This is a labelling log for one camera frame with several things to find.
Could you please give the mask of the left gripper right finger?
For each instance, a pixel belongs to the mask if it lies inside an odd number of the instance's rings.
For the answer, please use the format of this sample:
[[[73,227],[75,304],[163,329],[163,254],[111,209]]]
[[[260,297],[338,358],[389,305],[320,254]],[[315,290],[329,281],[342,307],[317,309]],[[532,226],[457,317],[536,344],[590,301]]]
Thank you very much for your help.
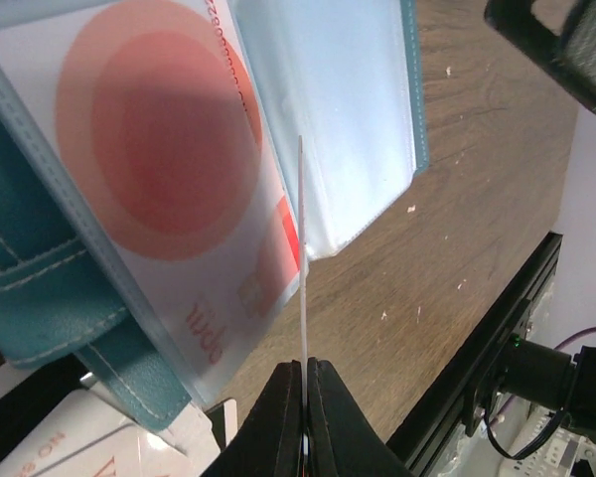
[[[308,476],[409,476],[327,360],[307,364]]]

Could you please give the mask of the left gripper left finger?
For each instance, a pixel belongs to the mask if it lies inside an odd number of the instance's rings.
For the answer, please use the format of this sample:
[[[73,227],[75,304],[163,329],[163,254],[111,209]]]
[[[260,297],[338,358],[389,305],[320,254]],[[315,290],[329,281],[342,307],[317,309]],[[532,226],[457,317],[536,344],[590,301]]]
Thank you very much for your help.
[[[297,476],[302,459],[301,414],[300,363],[280,363],[235,438],[204,474]]]

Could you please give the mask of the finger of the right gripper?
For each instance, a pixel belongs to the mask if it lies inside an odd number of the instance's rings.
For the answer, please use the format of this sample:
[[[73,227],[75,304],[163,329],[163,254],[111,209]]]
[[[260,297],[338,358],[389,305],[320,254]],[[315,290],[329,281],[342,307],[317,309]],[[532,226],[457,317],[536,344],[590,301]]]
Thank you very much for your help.
[[[596,115],[596,1],[576,1],[553,33],[531,1],[490,1],[486,23]]]

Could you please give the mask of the white magnetic stripe card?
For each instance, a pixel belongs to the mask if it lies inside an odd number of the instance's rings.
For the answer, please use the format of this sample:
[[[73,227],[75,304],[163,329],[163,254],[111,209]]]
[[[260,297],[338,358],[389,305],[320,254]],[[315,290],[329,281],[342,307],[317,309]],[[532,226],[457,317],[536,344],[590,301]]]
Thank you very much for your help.
[[[299,304],[300,304],[300,341],[301,341],[301,400],[302,400],[302,452],[309,456],[308,436],[308,337],[307,337],[307,268],[304,194],[304,147],[303,137],[298,136],[298,238],[299,238]]]

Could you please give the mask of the teal card holder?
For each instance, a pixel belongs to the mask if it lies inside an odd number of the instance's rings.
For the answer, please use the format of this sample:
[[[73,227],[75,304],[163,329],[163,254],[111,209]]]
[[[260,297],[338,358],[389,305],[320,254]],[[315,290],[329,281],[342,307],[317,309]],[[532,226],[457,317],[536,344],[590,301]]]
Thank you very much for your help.
[[[0,352],[161,431],[427,162],[411,1],[0,1]]]

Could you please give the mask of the white card red circle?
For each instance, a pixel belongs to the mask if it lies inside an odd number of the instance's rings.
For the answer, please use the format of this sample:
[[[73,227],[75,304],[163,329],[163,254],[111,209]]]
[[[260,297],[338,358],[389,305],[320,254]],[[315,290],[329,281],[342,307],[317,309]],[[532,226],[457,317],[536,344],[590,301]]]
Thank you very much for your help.
[[[0,74],[199,387],[294,293],[299,245],[224,1],[0,4]]]

